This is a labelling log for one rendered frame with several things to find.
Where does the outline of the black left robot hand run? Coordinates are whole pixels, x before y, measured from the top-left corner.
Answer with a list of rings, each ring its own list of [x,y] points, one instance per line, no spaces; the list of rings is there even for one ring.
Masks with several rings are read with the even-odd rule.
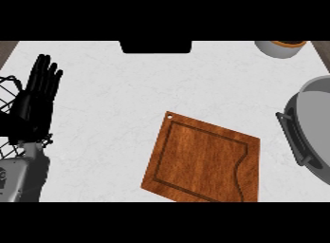
[[[64,70],[42,54],[34,63],[27,88],[19,91],[11,113],[0,112],[0,137],[11,145],[42,141],[49,135],[53,102]]]

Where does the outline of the brown wooden cutting board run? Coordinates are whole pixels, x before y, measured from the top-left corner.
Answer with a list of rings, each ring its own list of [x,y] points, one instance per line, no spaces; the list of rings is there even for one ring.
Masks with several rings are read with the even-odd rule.
[[[255,202],[261,139],[167,112],[142,188],[174,201]]]

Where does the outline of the grey pot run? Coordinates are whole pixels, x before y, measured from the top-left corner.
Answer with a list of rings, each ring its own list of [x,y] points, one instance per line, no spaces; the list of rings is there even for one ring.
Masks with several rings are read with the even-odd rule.
[[[298,165],[330,185],[330,75],[304,84],[276,117]]]

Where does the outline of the black appliance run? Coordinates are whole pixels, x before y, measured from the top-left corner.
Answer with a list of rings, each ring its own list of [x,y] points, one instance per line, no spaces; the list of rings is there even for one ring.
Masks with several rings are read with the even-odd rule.
[[[121,41],[121,47],[126,54],[154,54],[171,53],[183,54],[192,50],[191,41]]]

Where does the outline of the grey cup with orange rim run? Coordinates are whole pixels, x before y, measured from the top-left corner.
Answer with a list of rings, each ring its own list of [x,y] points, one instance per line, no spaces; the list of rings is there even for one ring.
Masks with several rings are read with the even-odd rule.
[[[306,46],[306,41],[257,41],[255,45],[260,51],[270,57],[286,59],[291,58],[301,48]]]

